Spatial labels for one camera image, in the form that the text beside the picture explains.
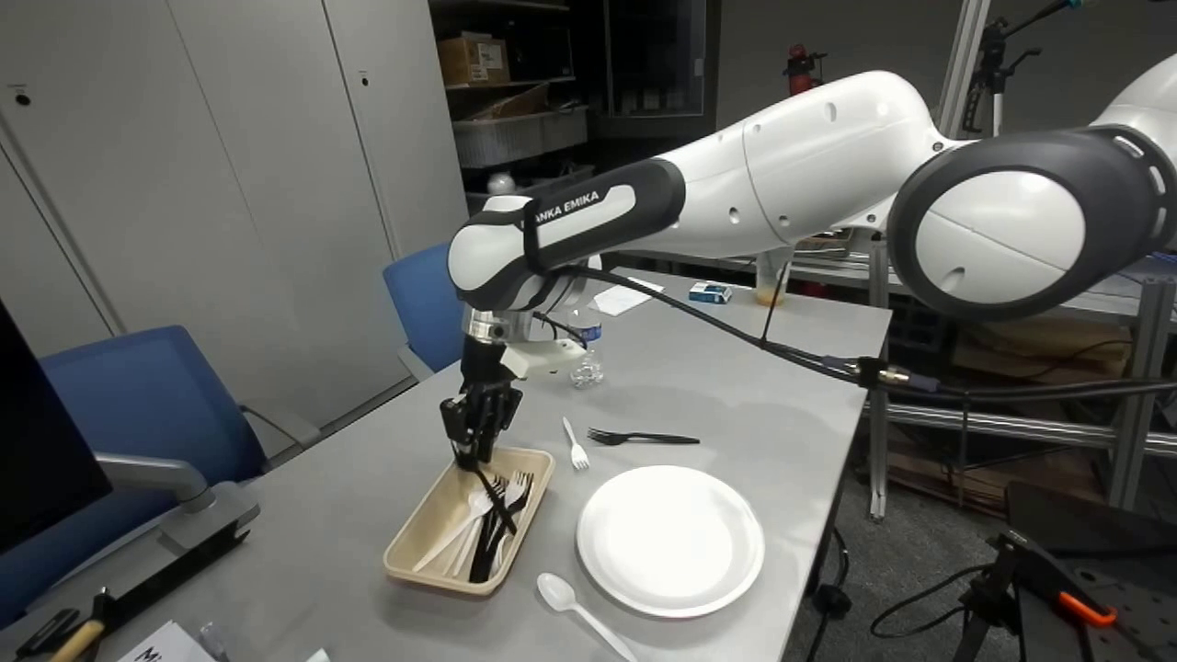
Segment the wooden tray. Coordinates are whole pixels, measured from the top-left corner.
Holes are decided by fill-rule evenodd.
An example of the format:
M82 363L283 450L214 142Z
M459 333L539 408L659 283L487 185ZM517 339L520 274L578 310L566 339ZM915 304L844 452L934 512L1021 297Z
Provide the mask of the wooden tray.
M514 516L517 534L503 540L500 560L481 583L471 583L464 572L449 572L453 560L464 549L459 540L449 544L429 565L416 570L416 564L432 549L432 540L441 540L453 527L464 521L465 494L481 488L478 476L459 472L459 466L443 466L438 476L429 494L416 502L409 521L398 529L398 537L381 552L381 570L392 580L409 580L409 583L429 583L429 588L459 591L459 594L493 594L503 583L503 577L511 572L514 554L529 534L529 521L538 520L538 512L544 502L551 466L556 466L556 460L539 450L500 444L493 452L484 476L500 476L500 479L527 476L529 498L527 498L527 507Z

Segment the cardboard box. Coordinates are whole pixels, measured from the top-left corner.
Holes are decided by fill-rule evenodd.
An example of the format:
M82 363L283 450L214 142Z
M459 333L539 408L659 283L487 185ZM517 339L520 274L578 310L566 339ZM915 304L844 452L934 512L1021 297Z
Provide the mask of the cardboard box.
M487 32L459 32L438 44L443 83L511 81L506 44Z

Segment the office chair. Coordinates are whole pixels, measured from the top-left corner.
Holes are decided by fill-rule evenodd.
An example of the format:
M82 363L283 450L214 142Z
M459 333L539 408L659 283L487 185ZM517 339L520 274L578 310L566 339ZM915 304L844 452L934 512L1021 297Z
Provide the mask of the office chair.
M48 384L95 452L187 460L218 482L262 476L262 444L183 326L55 353ZM169 512L169 494L109 494L0 552L0 626L89 554Z
M441 244L381 268L413 350L403 360L420 377L464 355L464 303L449 283L443 260L449 249Z

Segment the gray table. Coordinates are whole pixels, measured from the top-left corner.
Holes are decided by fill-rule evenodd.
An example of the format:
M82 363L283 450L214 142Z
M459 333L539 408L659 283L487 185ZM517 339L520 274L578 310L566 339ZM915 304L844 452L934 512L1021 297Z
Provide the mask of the gray table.
M737 295L717 315L757 332L757 304ZM788 297L774 333L821 353L878 353L891 314ZM378 554L432 476L449 466L438 401L459 385L457 369L420 384L295 464L258 479L262 520L246 549L197 572L150 613L121 628L104 656L132 647L161 623L196 628L214 618L231 657L300 662L327 647L333 662L375 657L561 657L606 662L611 651L573 618L539 605L531 577L571 577L604 623L646 657L779 657L825 521L831 516L864 388L779 363L665 304L638 304L606 322L606 384L571 388L529 377L514 426L500 444L539 444L558 457L544 507L520 554L493 598L464 598L398 583ZM593 444L593 472L573 476L558 415L578 430L659 426L692 430L698 450ZM585 572L573 529L585 500L611 476L638 464L687 464L736 487L764 527L764 570L730 605L659 623L619 605Z

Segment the chair backrest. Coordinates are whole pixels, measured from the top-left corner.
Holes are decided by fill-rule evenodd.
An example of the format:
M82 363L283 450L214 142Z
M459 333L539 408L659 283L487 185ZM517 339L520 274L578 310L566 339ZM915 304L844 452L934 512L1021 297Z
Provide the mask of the chair backrest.
M409 350L432 370L464 355L464 303L449 278L449 246L381 268Z
M90 452L187 460L205 482L253 479L262 444L183 326L40 360ZM161 516L169 494L109 494L0 554L0 626L78 564Z

